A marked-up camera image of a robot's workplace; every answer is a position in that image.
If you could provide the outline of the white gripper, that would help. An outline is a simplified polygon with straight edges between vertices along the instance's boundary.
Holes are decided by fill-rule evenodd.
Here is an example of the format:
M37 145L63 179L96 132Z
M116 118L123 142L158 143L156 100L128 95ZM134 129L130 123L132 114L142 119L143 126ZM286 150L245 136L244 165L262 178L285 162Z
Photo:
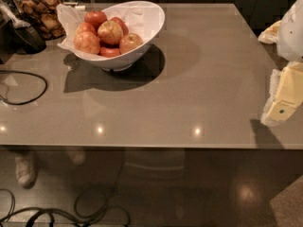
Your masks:
M260 122L273 127L286 122L303 103L303 0L296 0L281 21L258 35L264 44L275 44L277 54L289 61L270 76L269 98Z

